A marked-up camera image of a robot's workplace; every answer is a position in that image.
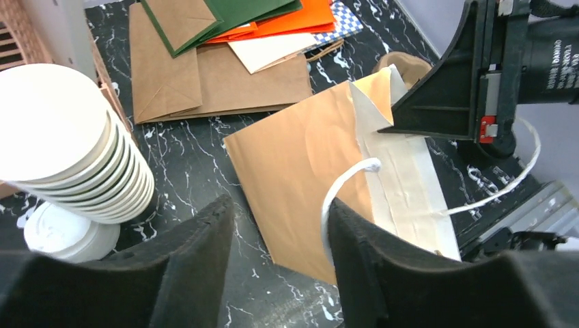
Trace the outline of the cardboard two-cup carrier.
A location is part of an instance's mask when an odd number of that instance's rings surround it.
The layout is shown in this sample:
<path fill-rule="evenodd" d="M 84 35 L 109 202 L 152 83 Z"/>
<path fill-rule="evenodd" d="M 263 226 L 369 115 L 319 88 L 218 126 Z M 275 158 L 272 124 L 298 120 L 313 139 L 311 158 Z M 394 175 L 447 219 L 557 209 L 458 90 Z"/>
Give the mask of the cardboard two-cup carrier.
<path fill-rule="evenodd" d="M 396 66 L 408 89 L 416 85 L 432 69 L 432 65 L 420 57 L 400 51 L 391 51 L 380 58 L 372 73 L 390 65 Z"/>

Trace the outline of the tan paper bag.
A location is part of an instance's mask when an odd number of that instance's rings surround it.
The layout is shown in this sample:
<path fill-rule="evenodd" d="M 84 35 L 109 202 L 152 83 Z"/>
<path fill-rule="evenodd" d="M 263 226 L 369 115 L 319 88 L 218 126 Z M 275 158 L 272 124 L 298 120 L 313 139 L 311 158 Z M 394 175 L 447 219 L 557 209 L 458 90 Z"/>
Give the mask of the tan paper bag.
<path fill-rule="evenodd" d="M 386 134 L 408 88 L 387 66 L 345 81 L 225 138 L 274 263 L 335 284 L 322 207 L 338 197 L 399 238 L 460 259 L 424 137 Z"/>

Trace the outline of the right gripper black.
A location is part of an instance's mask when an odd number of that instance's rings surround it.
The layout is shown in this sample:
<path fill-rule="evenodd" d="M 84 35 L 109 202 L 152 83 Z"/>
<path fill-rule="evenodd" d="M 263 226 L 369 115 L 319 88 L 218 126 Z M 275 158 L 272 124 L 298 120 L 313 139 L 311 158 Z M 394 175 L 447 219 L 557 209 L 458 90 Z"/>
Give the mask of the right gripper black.
<path fill-rule="evenodd" d="M 486 1 L 465 2 L 448 49 L 393 105 L 394 125 L 381 133 L 473 141 L 479 88 L 479 152 L 506 159 L 518 105 L 578 103 L 577 3 L 497 1 L 486 18 Z"/>

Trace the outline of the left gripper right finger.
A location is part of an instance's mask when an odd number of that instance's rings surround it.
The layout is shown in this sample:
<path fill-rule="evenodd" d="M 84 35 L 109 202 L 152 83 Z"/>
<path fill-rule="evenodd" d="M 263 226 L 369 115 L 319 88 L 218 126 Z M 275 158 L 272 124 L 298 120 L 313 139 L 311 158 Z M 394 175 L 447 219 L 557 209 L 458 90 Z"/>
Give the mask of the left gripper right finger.
<path fill-rule="evenodd" d="M 346 327 L 577 327 L 578 253 L 505 251 L 458 262 L 334 200 L 328 242 Z"/>

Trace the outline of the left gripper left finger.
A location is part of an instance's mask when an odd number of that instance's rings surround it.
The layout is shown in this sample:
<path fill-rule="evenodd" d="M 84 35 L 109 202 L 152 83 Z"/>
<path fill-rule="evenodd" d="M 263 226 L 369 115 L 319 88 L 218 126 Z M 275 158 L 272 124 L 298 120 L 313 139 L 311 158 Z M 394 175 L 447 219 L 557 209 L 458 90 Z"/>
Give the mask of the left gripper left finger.
<path fill-rule="evenodd" d="M 193 218 L 104 260 L 1 252 L 2 327 L 216 327 L 234 229 L 221 195 Z"/>

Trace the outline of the stack of paper cups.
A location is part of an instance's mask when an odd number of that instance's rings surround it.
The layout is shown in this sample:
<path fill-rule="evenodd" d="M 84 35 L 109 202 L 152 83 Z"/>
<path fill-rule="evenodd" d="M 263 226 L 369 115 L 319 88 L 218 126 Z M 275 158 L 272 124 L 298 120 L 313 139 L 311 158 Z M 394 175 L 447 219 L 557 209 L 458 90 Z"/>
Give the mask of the stack of paper cups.
<path fill-rule="evenodd" d="M 152 171 L 88 76 L 57 64 L 1 72 L 1 180 L 102 224 L 150 217 Z"/>

